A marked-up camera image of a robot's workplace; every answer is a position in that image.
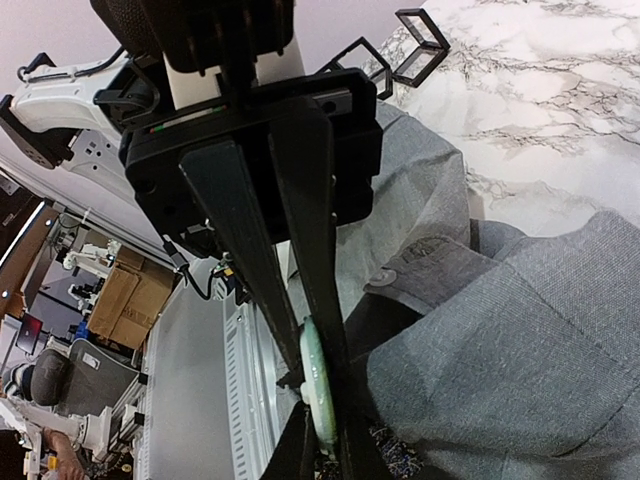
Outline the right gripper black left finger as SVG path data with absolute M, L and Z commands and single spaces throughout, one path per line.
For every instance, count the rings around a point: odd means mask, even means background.
M 315 478 L 317 437 L 311 409 L 298 402 L 285 425 L 261 480 Z

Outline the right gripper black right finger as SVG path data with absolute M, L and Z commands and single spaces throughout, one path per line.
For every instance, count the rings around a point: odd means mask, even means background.
M 339 446 L 342 479 L 393 479 L 361 413 L 353 409 L 344 409 L 340 413 Z

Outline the grey button-up shirt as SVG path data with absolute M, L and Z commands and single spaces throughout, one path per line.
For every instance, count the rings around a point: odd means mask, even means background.
M 379 103 L 374 207 L 338 233 L 357 393 L 411 479 L 639 475 L 639 229 L 554 237 L 469 213 L 462 154 Z

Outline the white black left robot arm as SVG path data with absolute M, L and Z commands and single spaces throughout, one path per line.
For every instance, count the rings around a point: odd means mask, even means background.
M 228 254 L 300 385 L 300 328 L 272 247 L 290 242 L 336 407 L 353 375 L 336 286 L 339 226 L 367 217 L 381 166 L 377 88 L 358 68 L 307 75 L 291 48 L 179 70 L 119 53 L 96 66 L 40 61 L 4 97 L 12 140 L 54 162 L 48 139 L 93 131 L 119 145 L 124 177 L 159 235 Z

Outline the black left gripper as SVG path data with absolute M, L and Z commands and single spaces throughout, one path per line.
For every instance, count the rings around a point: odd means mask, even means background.
M 158 234 L 193 255 L 220 252 L 204 230 L 206 216 L 288 367 L 281 381 L 300 383 L 299 327 L 271 243 L 290 236 L 335 412 L 346 415 L 349 358 L 333 206 L 339 225 L 372 211 L 382 150 L 377 88 L 350 68 L 253 88 L 241 107 L 231 100 L 225 95 L 128 128 L 119 152 L 126 178 Z M 241 148 L 213 144 L 220 140 Z

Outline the round green orange badge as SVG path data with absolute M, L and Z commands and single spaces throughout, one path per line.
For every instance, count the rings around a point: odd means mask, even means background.
M 299 348 L 304 374 L 300 394 L 310 408 L 320 452 L 336 460 L 338 431 L 329 373 L 320 335 L 311 316 L 302 324 Z

